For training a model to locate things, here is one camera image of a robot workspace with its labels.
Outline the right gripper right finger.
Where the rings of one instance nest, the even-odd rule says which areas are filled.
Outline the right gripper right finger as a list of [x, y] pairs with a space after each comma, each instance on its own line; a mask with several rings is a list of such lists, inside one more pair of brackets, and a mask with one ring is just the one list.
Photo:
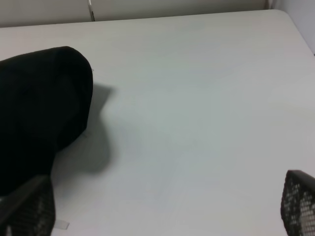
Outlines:
[[301, 170], [286, 173], [281, 218], [288, 236], [315, 234], [315, 178]]

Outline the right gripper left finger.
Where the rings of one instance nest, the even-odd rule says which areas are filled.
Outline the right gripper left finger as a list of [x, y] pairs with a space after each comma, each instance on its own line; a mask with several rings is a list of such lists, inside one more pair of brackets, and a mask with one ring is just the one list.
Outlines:
[[49, 236], [56, 221], [52, 182], [35, 176], [0, 199], [2, 236]]

